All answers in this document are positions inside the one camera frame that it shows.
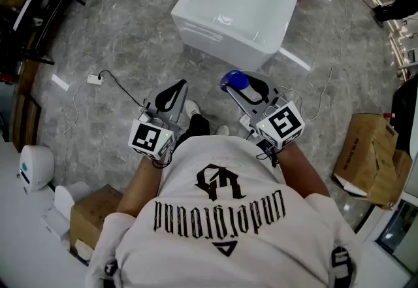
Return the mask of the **person's left white shoe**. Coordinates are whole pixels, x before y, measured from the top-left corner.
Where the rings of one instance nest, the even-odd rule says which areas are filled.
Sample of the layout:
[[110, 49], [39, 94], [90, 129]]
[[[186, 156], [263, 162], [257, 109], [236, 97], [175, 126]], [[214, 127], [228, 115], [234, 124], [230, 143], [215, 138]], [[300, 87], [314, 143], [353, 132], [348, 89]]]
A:
[[191, 119], [195, 115], [201, 115], [201, 111], [198, 104], [193, 100], [186, 100], [184, 107], [189, 119]]

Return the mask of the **white printed T-shirt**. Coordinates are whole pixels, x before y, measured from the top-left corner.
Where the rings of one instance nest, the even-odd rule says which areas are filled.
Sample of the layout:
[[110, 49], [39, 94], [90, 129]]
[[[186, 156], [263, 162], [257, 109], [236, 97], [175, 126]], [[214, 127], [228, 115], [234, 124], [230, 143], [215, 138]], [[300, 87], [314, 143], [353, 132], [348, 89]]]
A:
[[361, 243], [336, 203], [260, 154], [236, 136], [180, 144], [137, 217], [105, 218], [86, 288], [353, 288]]

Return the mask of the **person's left forearm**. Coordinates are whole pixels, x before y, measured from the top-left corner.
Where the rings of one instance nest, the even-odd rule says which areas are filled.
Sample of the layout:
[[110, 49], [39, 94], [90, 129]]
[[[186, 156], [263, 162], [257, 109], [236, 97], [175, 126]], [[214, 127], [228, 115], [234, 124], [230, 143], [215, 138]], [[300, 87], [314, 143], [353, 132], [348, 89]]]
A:
[[118, 204], [117, 213], [137, 217], [143, 207], [158, 195], [162, 173], [160, 161], [143, 157]]

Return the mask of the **black round basin white rim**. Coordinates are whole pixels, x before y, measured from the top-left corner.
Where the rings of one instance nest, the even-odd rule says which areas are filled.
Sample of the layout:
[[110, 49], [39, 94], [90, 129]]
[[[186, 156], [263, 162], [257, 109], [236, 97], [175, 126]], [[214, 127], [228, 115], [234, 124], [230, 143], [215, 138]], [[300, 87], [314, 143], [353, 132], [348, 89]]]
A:
[[393, 129], [398, 133], [396, 149], [408, 153], [415, 158], [416, 150], [411, 146], [418, 144], [418, 134], [413, 134], [414, 123], [418, 131], [418, 114], [415, 113], [418, 102], [418, 74], [405, 81], [394, 93], [390, 120]]

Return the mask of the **brown cardboard box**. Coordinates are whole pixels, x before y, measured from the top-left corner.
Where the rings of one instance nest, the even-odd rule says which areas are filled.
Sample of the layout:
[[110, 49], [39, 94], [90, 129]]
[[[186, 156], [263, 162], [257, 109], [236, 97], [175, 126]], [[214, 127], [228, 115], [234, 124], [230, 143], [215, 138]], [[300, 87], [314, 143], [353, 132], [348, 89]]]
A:
[[114, 213], [122, 194], [105, 185], [71, 208], [69, 252], [88, 266], [99, 240], [105, 218]]

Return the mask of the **white rounded dispenser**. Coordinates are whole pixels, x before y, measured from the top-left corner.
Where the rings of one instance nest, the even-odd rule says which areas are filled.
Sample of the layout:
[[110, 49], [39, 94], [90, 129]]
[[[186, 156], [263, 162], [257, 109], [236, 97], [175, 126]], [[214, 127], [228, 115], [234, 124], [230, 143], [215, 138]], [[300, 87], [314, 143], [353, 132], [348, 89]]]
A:
[[71, 208], [91, 193], [91, 187], [84, 181], [57, 186], [53, 204], [40, 217], [46, 230], [60, 242], [67, 239], [70, 231]]

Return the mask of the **white framed glass panel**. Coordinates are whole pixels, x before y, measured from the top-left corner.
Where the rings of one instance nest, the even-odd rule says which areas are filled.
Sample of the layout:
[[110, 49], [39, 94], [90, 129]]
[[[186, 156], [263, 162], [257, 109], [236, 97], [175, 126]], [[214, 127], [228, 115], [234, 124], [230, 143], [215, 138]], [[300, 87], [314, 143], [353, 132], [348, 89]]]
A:
[[362, 258], [354, 288], [418, 288], [418, 198], [403, 192], [392, 210], [377, 206], [356, 230]]

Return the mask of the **person's right forearm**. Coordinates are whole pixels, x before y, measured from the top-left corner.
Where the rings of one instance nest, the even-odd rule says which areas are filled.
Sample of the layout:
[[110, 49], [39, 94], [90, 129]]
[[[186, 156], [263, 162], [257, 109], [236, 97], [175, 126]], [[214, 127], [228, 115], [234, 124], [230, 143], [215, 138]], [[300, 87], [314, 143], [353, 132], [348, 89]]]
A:
[[285, 183], [301, 197], [306, 198], [311, 194], [330, 197], [325, 183], [296, 143], [292, 142], [282, 150], [276, 150], [276, 157]]

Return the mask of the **white dispenser blue label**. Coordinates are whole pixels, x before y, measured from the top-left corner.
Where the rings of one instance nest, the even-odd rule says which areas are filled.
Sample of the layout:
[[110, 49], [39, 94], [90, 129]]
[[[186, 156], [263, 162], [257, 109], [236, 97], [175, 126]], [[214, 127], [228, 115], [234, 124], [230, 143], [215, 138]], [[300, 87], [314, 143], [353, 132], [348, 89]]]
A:
[[19, 177], [26, 194], [47, 186], [54, 177], [54, 156], [49, 147], [25, 145], [20, 153]]

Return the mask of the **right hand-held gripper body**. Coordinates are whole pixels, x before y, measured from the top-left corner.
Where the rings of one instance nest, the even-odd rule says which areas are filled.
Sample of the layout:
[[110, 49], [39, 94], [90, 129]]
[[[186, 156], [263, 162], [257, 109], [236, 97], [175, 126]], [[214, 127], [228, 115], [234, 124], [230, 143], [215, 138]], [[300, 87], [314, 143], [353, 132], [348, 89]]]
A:
[[288, 101], [282, 93], [250, 118], [249, 124], [260, 137], [279, 150], [297, 139], [306, 126], [295, 103]]

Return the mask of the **white bathtub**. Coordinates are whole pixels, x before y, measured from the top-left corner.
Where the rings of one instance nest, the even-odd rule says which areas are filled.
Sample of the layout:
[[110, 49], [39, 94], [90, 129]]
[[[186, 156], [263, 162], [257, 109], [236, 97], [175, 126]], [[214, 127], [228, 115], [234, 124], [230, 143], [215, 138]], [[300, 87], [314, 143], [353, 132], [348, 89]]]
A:
[[297, 0], [179, 0], [171, 11], [182, 42], [255, 71], [281, 47]]

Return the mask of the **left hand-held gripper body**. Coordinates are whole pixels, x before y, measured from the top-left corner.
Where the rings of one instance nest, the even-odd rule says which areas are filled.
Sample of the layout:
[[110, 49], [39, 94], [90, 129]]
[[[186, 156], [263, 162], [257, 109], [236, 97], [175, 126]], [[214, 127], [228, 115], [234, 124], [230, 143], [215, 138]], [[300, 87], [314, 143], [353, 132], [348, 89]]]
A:
[[167, 150], [177, 141], [180, 135], [180, 125], [169, 120], [167, 112], [153, 112], [144, 107], [152, 116], [152, 121], [144, 123], [138, 119], [133, 120], [128, 146], [139, 154], [150, 159], [160, 160]]

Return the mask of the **cluttered dark desk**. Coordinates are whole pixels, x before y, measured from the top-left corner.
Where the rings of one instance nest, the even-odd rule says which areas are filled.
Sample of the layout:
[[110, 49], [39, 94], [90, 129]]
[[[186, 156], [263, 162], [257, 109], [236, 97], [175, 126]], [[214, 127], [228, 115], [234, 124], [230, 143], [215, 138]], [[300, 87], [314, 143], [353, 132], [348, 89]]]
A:
[[67, 6], [83, 0], [0, 0], [0, 65], [31, 60], [53, 65], [49, 35]]

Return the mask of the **black trousers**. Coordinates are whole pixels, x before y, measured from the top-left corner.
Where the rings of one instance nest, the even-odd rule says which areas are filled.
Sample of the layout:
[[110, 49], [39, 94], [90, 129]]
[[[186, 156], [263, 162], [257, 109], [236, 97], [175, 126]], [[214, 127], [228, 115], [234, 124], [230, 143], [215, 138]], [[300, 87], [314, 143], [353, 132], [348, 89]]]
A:
[[176, 142], [176, 149], [180, 144], [185, 142], [187, 139], [192, 136], [209, 136], [210, 135], [210, 125], [208, 120], [203, 117], [201, 114], [193, 114], [190, 118], [189, 127], [183, 133]]

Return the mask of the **blue cap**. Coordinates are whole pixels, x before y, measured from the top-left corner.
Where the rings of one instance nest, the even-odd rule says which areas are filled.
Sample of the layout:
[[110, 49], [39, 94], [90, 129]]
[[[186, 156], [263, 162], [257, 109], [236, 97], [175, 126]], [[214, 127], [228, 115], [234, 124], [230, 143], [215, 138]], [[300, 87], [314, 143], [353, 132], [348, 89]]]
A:
[[262, 98], [262, 95], [251, 85], [248, 75], [238, 70], [228, 72], [221, 79], [219, 86], [226, 93], [228, 87], [235, 88], [243, 97], [251, 102], [257, 102]]

